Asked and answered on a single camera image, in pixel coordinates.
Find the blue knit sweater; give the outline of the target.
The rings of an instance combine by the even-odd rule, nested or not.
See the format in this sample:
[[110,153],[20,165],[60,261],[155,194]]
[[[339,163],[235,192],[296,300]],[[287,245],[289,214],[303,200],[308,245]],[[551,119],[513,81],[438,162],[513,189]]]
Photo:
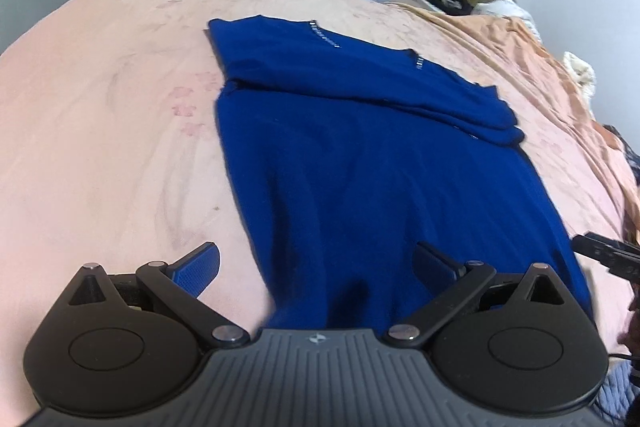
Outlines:
[[208,24],[224,158],[275,329],[382,332],[433,299],[416,244],[521,273],[546,262],[591,306],[524,133],[495,87],[318,23]]

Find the dark clothes by headboard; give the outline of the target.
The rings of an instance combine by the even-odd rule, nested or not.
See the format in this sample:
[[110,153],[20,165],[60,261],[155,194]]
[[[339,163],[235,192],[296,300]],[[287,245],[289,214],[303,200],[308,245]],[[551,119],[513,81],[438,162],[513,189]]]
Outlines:
[[474,9],[468,0],[420,0],[431,10],[451,16],[471,15]]

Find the orange blanket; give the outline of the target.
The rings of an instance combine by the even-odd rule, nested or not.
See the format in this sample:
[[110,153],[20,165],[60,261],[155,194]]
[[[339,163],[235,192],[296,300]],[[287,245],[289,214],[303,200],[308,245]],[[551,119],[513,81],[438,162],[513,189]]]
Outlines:
[[401,9],[438,35],[430,60],[483,86],[498,88],[526,134],[524,150],[553,200],[582,192],[601,206],[639,212],[639,190],[622,144],[589,114],[561,63],[514,17],[448,16]]

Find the pink floral bed sheet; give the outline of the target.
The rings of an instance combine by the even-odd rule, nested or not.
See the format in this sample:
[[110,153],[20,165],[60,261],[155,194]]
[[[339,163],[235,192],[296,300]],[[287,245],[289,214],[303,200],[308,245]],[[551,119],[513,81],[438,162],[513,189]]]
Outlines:
[[[438,35],[369,0],[70,0],[1,57],[1,421],[37,410],[24,350],[78,268],[130,273],[206,241],[221,271],[204,303],[257,329],[272,302],[224,168],[213,18],[262,14],[421,56]],[[553,204],[570,234],[622,236],[639,213],[582,192]]]

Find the white fluffy blanket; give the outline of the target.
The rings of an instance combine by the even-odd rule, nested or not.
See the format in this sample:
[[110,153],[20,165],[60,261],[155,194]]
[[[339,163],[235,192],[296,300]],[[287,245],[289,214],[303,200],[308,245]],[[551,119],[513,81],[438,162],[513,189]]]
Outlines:
[[597,77],[592,66],[574,53],[565,51],[562,58],[563,65],[574,81],[582,96],[590,115],[593,115],[591,102],[597,90]]

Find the white crumpled cloth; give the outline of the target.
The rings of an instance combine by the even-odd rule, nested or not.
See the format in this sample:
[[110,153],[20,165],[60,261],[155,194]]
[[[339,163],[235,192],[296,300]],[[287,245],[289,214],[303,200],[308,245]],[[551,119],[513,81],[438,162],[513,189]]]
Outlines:
[[489,15],[500,18],[519,18],[536,40],[542,42],[533,17],[513,0],[494,0],[486,3],[477,3],[472,9],[472,14]]

